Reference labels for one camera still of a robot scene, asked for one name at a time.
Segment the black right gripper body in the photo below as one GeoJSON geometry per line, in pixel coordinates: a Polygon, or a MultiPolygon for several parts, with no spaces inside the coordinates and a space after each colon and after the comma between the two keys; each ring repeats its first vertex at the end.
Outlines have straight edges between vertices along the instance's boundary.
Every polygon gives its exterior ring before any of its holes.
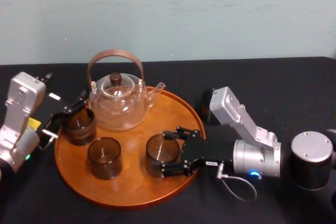
{"type": "Polygon", "coordinates": [[[225,171],[234,172],[234,143],[224,141],[207,141],[200,134],[183,133],[180,139],[184,141],[181,150],[181,167],[186,176],[193,175],[199,167],[217,167],[224,164],[225,171]]]}

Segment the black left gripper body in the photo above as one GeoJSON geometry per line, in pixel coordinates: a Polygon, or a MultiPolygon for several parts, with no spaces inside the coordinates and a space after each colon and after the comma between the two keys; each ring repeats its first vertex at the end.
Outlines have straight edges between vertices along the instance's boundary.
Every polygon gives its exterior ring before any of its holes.
{"type": "Polygon", "coordinates": [[[48,130],[48,122],[52,115],[59,112],[65,113],[66,102],[57,95],[49,93],[44,97],[41,105],[30,116],[31,122],[28,126],[36,133],[42,133],[43,130],[48,130]]]}

